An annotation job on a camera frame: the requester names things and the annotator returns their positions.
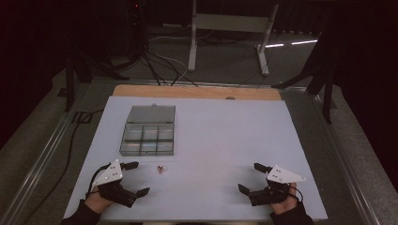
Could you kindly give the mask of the dark equipment with red light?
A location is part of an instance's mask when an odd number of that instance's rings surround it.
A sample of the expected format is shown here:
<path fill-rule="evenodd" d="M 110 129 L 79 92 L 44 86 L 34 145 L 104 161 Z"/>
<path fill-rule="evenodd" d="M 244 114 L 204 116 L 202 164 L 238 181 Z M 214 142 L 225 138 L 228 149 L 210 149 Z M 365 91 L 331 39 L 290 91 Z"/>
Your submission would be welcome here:
<path fill-rule="evenodd" d="M 145 47 L 145 0 L 125 0 L 129 27 L 129 59 L 135 63 Z"/>

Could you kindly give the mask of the metal floor rail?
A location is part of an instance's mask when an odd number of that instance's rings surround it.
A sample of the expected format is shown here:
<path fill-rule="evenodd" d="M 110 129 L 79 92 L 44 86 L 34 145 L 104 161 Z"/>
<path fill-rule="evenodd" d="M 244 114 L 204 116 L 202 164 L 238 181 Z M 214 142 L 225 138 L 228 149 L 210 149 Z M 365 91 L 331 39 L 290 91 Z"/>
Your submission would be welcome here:
<path fill-rule="evenodd" d="M 77 87 L 70 106 L 52 90 L 0 150 L 0 225 L 16 224 L 87 88 Z"/>
<path fill-rule="evenodd" d="M 363 225 L 380 225 L 379 220 L 375 215 L 375 211 L 372 209 L 371 205 L 366 200 L 363 191 L 360 188 L 358 179 L 354 173 L 352 166 L 344 152 L 343 146 L 338 139 L 337 134 L 331 124 L 329 124 L 323 115 L 323 104 L 319 96 L 309 95 L 310 101 L 314 105 L 314 110 L 316 111 L 317 117 L 320 120 L 327 136 L 331 149 L 337 159 L 339 168 L 342 171 L 344 180 L 352 196 L 353 202 L 355 203 L 360 217 L 363 221 Z"/>

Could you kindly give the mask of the pale blue table mat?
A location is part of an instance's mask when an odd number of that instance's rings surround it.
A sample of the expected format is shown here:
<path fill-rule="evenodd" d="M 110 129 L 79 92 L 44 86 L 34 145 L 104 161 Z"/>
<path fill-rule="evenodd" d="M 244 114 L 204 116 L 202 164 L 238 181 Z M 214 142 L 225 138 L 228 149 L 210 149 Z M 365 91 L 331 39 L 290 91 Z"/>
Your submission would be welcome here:
<path fill-rule="evenodd" d="M 298 188 L 307 214 L 327 218 L 314 177 L 282 100 L 110 97 L 65 214 L 71 216 L 92 174 L 120 158 L 119 147 L 132 106 L 176 107 L 174 154 L 137 157 L 138 168 L 124 174 L 124 188 L 150 188 L 132 207 L 114 204 L 104 221 L 263 221 L 268 206 L 252 206 L 238 191 L 266 185 L 254 163 L 280 166 L 306 178 Z"/>

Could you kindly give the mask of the wooden table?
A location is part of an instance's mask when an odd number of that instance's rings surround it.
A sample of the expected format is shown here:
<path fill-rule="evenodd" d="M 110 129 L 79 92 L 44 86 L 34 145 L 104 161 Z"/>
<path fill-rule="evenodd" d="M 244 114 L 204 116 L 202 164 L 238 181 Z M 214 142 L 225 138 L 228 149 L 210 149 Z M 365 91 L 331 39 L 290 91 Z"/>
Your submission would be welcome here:
<path fill-rule="evenodd" d="M 206 98 L 206 99 L 238 99 L 238 100 L 281 100 L 275 89 L 231 88 L 231 87 L 190 87 L 190 86 L 159 86 L 120 84 L 114 97 L 146 97 L 146 98 Z"/>

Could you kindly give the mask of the person's right hand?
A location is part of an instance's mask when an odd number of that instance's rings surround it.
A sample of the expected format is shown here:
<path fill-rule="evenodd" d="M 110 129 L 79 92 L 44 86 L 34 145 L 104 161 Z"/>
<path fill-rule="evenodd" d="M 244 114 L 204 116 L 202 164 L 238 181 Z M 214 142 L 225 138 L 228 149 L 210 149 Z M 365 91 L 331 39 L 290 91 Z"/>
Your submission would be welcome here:
<path fill-rule="evenodd" d="M 296 193 L 297 193 L 297 184 L 290 183 L 289 184 L 289 194 L 288 194 L 287 198 L 285 199 L 285 201 L 280 202 L 280 203 L 273 203 L 270 206 L 273 213 L 275 215 L 281 215 L 289 210 L 294 209 L 298 204 Z"/>

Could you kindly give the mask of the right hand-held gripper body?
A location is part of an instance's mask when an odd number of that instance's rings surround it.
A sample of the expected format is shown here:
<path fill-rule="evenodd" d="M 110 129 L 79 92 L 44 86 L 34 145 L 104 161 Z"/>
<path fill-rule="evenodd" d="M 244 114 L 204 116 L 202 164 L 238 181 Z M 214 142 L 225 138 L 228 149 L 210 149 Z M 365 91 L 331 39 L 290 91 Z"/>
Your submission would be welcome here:
<path fill-rule="evenodd" d="M 272 203 L 282 203 L 289 194 L 289 184 L 303 182 L 305 177 L 288 171 L 287 169 L 274 166 L 270 173 L 266 173 L 267 186 L 263 190 L 250 191 L 248 195 L 252 206 Z"/>

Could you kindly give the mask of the clear plastic compartment box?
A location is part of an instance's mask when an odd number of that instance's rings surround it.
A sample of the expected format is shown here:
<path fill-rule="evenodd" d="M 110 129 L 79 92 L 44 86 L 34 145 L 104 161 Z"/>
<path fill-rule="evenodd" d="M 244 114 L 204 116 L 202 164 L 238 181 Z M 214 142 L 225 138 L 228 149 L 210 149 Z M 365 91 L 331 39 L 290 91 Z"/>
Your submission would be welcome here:
<path fill-rule="evenodd" d="M 119 148 L 123 157 L 163 157 L 174 154 L 176 107 L 132 106 Z"/>

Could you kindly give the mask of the person's left hand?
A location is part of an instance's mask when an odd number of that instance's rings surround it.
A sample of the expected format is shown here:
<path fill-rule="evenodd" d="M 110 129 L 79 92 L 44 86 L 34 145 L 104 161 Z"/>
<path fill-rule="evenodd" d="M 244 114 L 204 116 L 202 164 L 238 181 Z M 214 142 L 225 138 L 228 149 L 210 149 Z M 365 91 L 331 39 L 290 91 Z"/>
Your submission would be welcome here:
<path fill-rule="evenodd" d="M 108 207 L 110 207 L 113 204 L 113 202 L 102 198 L 100 196 L 100 192 L 98 190 L 94 190 L 89 193 L 88 197 L 84 201 L 84 204 L 88 206 L 95 213 L 101 214 Z"/>

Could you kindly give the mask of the black tripod stand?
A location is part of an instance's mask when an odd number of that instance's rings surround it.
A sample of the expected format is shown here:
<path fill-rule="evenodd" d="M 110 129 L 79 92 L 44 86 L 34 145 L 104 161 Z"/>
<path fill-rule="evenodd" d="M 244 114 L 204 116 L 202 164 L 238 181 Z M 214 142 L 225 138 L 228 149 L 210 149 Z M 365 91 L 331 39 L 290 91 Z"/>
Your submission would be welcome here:
<path fill-rule="evenodd" d="M 121 76 L 111 70 L 109 67 L 104 66 L 98 61 L 95 61 L 86 53 L 71 48 L 66 51 L 65 69 L 66 69 L 66 108 L 65 111 L 69 112 L 75 97 L 75 81 L 74 78 L 77 77 L 81 83 L 90 83 L 93 79 L 88 67 L 99 69 L 106 75 L 110 76 L 115 80 L 126 81 L 128 78 Z"/>
<path fill-rule="evenodd" d="M 306 88 L 309 95 L 318 95 L 324 89 L 322 114 L 330 124 L 330 107 L 333 86 L 333 75 L 336 68 L 337 53 L 334 50 L 335 14 L 331 13 L 325 28 L 322 30 L 317 43 L 305 62 L 300 74 L 284 82 L 273 84 L 271 87 L 285 89 L 306 78 L 312 77 Z"/>

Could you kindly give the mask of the white metal stand frame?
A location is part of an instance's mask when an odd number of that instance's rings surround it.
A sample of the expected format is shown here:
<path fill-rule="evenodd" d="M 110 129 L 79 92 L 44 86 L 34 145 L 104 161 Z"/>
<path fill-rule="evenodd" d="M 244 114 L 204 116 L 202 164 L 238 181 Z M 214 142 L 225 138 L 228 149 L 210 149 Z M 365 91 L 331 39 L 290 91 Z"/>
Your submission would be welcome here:
<path fill-rule="evenodd" d="M 198 13 L 197 0 L 192 0 L 191 47 L 188 60 L 188 71 L 195 71 L 196 68 L 196 31 L 198 29 L 210 31 L 249 32 L 262 33 L 264 35 L 262 43 L 256 45 L 255 50 L 259 62 L 260 73 L 267 77 L 269 75 L 269 69 L 265 51 L 279 5 L 279 3 L 273 3 L 271 5 L 270 14 L 267 17 L 252 17 Z"/>

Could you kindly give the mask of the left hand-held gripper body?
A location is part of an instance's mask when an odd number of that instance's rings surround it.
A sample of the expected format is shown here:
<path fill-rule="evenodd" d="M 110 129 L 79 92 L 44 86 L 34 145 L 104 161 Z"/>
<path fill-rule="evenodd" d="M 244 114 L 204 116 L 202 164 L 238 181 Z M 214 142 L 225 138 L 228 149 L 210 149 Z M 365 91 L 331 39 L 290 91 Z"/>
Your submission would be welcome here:
<path fill-rule="evenodd" d="M 94 173 L 91 185 L 99 189 L 99 194 L 102 198 L 132 207 L 136 200 L 136 195 L 124 189 L 120 184 L 124 171 L 121 169 L 120 164 L 121 162 L 116 159 L 114 162 L 100 167 Z"/>

